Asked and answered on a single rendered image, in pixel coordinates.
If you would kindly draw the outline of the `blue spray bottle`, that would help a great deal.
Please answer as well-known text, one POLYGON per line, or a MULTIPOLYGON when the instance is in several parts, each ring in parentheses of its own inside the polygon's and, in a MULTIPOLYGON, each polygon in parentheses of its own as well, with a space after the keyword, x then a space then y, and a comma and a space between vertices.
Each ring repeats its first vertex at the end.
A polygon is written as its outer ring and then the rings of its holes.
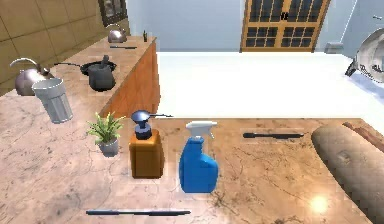
POLYGON ((211 128, 215 121, 191 121, 186 124, 190 131, 179 162, 179 178, 185 193, 211 193, 218 180, 218 164, 203 153, 204 138, 207 134, 214 137, 211 128))

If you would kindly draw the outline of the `brown soap dispenser bottle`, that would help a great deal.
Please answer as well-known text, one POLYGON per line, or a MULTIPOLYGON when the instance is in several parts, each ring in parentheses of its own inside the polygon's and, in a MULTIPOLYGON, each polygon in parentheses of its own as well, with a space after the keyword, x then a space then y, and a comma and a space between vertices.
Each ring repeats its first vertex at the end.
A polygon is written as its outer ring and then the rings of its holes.
POLYGON ((137 110, 131 115, 135 127, 129 140, 129 152, 134 179, 159 179, 163 175, 164 150, 160 132, 148 123, 151 117, 165 117, 165 114, 137 110))

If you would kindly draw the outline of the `black knife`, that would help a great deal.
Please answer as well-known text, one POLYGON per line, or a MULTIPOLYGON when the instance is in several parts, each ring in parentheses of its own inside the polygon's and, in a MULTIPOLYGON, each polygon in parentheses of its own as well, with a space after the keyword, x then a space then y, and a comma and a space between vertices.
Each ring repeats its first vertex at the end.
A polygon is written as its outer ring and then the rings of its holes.
POLYGON ((274 139, 289 139, 301 138, 302 133, 243 133, 243 138, 274 138, 274 139))

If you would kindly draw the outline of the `green potted house plant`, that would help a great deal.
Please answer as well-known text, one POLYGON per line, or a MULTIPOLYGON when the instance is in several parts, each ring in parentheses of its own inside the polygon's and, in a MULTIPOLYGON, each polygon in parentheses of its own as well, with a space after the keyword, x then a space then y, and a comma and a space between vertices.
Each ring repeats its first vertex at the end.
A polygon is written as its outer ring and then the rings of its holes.
POLYGON ((96 137, 95 144, 105 157, 114 157, 119 152, 118 131, 123 128, 122 121, 125 117, 115 118, 114 112, 108 113, 106 117, 95 113, 95 117, 95 122, 88 122, 87 134, 96 137))

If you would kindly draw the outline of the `dark grey pot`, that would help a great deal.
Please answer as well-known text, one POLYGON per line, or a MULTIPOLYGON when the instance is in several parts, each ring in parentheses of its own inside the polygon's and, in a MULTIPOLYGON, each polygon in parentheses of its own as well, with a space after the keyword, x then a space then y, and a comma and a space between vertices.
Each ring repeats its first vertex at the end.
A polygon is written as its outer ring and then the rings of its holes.
POLYGON ((95 91, 108 91, 115 86, 115 78, 108 62, 109 56, 104 55, 100 63, 88 67, 89 86, 95 91))

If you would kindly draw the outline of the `small silver kettle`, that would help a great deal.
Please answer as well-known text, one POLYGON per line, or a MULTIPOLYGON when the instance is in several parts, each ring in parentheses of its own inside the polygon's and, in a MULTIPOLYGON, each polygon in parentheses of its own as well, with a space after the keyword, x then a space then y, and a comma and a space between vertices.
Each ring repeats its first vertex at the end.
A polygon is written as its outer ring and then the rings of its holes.
POLYGON ((127 41, 126 30, 122 28, 119 24, 114 23, 114 26, 117 27, 116 30, 110 30, 108 34, 109 43, 124 43, 127 41))

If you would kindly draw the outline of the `black frying pan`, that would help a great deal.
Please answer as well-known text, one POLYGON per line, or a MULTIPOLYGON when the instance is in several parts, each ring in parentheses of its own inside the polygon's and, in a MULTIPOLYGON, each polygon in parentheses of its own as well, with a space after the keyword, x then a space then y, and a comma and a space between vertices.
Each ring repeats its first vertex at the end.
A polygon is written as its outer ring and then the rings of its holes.
MULTIPOLYGON (((68 63, 68 62, 58 62, 58 63, 54 63, 54 65, 72 65, 72 66, 77 66, 80 68, 80 71, 83 75, 86 75, 88 76, 88 68, 90 66, 93 66, 93 65, 97 65, 99 66, 101 64, 101 61, 94 61, 94 62, 89 62, 89 63, 85 63, 85 64, 82 64, 82 65, 79 65, 79 64, 75 64, 75 63, 68 63)), ((117 64, 113 63, 113 62, 110 62, 108 61, 106 63, 106 65, 108 65, 110 68, 111 68, 111 71, 114 71, 117 67, 117 64)))

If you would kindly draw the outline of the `long dark blue utensil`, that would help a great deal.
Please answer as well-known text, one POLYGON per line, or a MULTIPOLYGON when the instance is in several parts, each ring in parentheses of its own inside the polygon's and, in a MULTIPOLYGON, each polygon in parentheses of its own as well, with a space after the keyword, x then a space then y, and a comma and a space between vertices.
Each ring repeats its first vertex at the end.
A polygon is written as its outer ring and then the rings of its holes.
POLYGON ((87 215, 146 215, 180 216, 191 214, 189 210, 87 210, 87 215))

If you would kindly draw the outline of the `wooden kitchen counter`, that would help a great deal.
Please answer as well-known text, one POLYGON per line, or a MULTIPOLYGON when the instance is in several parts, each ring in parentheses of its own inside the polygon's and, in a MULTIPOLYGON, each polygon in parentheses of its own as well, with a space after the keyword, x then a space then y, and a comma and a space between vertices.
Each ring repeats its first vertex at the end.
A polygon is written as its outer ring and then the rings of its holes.
POLYGON ((111 49, 100 40, 66 60, 104 55, 115 86, 95 91, 72 65, 54 66, 73 111, 54 124, 40 101, 0 97, 0 224, 370 224, 313 149, 311 132, 351 122, 384 133, 384 95, 349 59, 324 53, 168 53, 138 37, 111 49), (145 107, 162 137, 164 174, 134 179, 127 117, 145 107), (87 134, 104 109, 125 117, 119 152, 105 157, 87 134), (215 121, 203 153, 218 164, 211 193, 185 193, 179 162, 186 124, 215 121), (243 133, 302 133, 243 138, 243 133), (180 216, 87 215, 87 210, 189 210, 180 216))

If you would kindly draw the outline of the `wooden glass-paned cabinet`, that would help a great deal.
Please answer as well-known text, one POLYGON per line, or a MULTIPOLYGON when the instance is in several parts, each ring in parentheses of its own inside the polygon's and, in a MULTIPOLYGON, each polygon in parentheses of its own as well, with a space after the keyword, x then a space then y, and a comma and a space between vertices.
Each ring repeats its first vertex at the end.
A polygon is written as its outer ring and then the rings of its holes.
POLYGON ((331 0, 245 0, 241 52, 313 52, 331 0))

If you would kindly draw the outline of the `dark framed window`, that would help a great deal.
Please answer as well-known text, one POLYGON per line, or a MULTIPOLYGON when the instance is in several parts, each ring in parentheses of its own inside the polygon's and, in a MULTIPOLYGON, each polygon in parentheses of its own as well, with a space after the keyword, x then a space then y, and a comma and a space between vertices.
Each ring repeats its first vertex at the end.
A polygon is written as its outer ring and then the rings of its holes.
POLYGON ((104 26, 114 24, 127 18, 125 0, 98 0, 104 26))

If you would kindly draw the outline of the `grey ribbed cup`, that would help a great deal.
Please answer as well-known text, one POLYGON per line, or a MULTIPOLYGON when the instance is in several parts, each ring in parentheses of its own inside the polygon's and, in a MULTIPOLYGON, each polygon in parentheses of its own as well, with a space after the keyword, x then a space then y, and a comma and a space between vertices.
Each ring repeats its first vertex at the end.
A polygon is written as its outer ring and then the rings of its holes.
POLYGON ((50 78, 32 85, 35 96, 41 101, 50 120, 60 124, 72 119, 73 112, 66 96, 64 80, 50 78))

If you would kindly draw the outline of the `small grey box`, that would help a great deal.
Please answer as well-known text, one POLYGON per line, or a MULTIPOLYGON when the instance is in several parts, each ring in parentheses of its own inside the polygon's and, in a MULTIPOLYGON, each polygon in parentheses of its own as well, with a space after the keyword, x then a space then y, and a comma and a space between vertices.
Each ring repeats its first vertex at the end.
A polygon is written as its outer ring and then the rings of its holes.
POLYGON ((327 42, 324 47, 326 54, 341 54, 343 52, 342 42, 327 42))

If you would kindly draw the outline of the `large silver kettle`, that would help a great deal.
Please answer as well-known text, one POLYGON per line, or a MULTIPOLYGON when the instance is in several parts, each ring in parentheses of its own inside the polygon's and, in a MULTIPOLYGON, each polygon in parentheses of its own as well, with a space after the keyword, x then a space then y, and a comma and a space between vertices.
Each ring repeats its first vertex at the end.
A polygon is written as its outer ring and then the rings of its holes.
POLYGON ((28 61, 33 65, 33 68, 19 71, 19 75, 15 79, 16 92, 20 96, 34 96, 32 85, 41 80, 51 79, 53 75, 50 73, 49 68, 42 67, 30 58, 15 59, 10 63, 10 67, 22 61, 28 61))

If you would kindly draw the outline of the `brown bread loaf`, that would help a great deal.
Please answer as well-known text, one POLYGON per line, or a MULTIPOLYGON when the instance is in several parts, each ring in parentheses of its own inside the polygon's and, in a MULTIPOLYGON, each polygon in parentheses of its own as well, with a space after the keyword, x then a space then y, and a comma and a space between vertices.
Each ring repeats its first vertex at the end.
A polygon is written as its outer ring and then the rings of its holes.
POLYGON ((373 224, 384 224, 384 152, 343 125, 324 125, 313 146, 335 180, 373 224))

